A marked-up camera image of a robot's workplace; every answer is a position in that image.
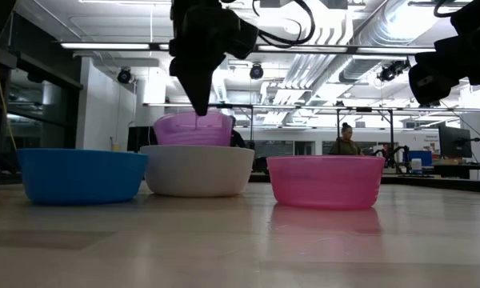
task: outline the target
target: woman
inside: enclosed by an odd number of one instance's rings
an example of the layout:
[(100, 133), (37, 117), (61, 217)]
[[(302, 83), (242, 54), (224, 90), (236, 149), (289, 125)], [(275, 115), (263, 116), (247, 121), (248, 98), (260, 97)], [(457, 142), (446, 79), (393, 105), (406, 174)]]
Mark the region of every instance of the woman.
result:
[(335, 155), (362, 155), (361, 148), (352, 140), (352, 126), (347, 123), (342, 125), (342, 136), (336, 140), (329, 154)]

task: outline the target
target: computer monitor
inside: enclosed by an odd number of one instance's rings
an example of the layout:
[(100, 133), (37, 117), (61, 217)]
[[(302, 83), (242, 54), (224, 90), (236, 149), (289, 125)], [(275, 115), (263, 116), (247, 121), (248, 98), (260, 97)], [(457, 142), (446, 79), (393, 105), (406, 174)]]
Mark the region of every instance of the computer monitor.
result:
[(448, 158), (471, 158), (471, 134), (469, 130), (439, 127), (439, 145), (441, 156)]

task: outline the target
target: security camera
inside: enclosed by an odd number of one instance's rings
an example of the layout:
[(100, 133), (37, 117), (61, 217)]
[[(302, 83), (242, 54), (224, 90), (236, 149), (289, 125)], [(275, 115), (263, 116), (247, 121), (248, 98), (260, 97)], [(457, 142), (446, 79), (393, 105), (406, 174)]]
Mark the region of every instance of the security camera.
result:
[(263, 77), (263, 68), (261, 64), (255, 63), (250, 69), (250, 78), (253, 80), (258, 80)]
[(118, 74), (118, 82), (121, 84), (130, 84), (134, 81), (134, 76), (131, 74), (131, 68), (123, 67)]
[(403, 71), (410, 68), (409, 61), (394, 61), (389, 65), (382, 67), (381, 73), (377, 75), (377, 79), (382, 82), (388, 82), (403, 74)]

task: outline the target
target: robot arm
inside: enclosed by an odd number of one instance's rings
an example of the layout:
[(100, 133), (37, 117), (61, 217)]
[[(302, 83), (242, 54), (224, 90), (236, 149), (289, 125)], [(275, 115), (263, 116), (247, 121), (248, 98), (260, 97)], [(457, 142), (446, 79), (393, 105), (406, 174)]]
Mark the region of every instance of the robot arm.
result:
[(311, 9), (304, 0), (294, 1), (311, 17), (310, 32), (304, 39), (287, 40), (259, 30), (232, 10), (223, 9), (219, 0), (173, 0), (170, 18), (174, 39), (169, 42), (169, 53), (174, 59), (169, 72), (178, 77), (197, 115), (206, 115), (208, 111), (212, 76), (226, 58), (225, 53), (247, 58), (258, 36), (288, 46), (306, 43), (313, 37)]

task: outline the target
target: bowl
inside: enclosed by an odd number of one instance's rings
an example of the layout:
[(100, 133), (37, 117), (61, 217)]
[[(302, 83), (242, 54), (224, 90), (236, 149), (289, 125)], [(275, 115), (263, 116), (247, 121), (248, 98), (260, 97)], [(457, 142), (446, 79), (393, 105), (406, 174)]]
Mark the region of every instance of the bowl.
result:
[(156, 121), (154, 132), (159, 145), (229, 146), (231, 117), (209, 112), (199, 117), (195, 112), (167, 115)]
[(384, 158), (292, 156), (267, 159), (281, 204), (320, 209), (368, 209), (377, 201)]
[(220, 146), (144, 146), (146, 183), (156, 194), (226, 197), (244, 191), (254, 151)]
[(96, 150), (19, 149), (26, 196), (46, 205), (124, 202), (138, 192), (147, 156)]

